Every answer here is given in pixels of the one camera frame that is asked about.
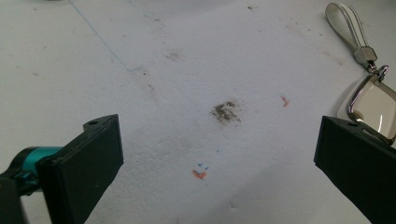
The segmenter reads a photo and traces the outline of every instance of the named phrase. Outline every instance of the teal plastic part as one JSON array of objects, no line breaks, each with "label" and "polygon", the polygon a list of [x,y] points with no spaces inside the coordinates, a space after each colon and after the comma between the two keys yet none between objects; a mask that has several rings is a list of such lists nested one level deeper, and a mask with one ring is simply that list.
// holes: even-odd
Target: teal plastic part
[{"label": "teal plastic part", "polygon": [[62,147],[37,147],[33,150],[29,156],[25,159],[22,170],[31,171],[35,176],[37,176],[37,169],[35,168],[35,163],[44,157],[50,156],[58,152]]}]

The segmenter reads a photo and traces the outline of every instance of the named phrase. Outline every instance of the keychain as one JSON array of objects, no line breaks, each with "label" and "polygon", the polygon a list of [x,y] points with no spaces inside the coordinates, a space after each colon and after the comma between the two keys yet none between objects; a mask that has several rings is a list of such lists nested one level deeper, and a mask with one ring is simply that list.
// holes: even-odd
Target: keychain
[{"label": "keychain", "polygon": [[337,117],[359,123],[367,132],[392,145],[396,138],[396,92],[382,83],[389,67],[376,67],[375,51],[367,44],[358,14],[351,6],[330,3],[326,18],[352,49],[355,61],[369,73],[345,99]]}]

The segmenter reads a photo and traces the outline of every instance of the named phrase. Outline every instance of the red speck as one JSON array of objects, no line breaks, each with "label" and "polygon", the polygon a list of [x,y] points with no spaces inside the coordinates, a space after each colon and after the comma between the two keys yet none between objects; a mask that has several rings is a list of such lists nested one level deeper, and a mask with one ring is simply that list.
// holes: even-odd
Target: red speck
[{"label": "red speck", "polygon": [[200,178],[200,179],[204,179],[206,176],[205,172],[198,173],[196,170],[192,170],[192,174],[195,175],[195,177]]},{"label": "red speck", "polygon": [[290,100],[286,99],[285,96],[281,96],[280,98],[282,98],[283,102],[285,102],[285,104],[283,104],[283,107],[287,107],[289,105]]}]

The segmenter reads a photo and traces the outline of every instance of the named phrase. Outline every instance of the white surface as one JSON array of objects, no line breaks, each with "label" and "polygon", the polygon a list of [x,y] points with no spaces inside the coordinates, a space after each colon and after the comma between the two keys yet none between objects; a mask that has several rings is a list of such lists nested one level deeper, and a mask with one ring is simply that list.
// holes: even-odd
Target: white surface
[{"label": "white surface", "polygon": [[[125,164],[87,223],[368,223],[313,163],[321,116],[364,76],[328,3],[3,0],[0,169],[118,113]],[[347,3],[395,89],[396,3]],[[221,124],[230,100],[240,122]]]}]

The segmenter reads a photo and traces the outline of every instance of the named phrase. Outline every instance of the white leather strap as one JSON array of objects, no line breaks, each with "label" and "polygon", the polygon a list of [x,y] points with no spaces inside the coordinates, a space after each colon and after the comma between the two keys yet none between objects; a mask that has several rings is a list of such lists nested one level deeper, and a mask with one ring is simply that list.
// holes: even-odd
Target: white leather strap
[{"label": "white leather strap", "polygon": [[326,7],[326,18],[334,31],[346,41],[353,51],[369,46],[361,27],[361,21],[353,7],[346,4],[330,3]]}]

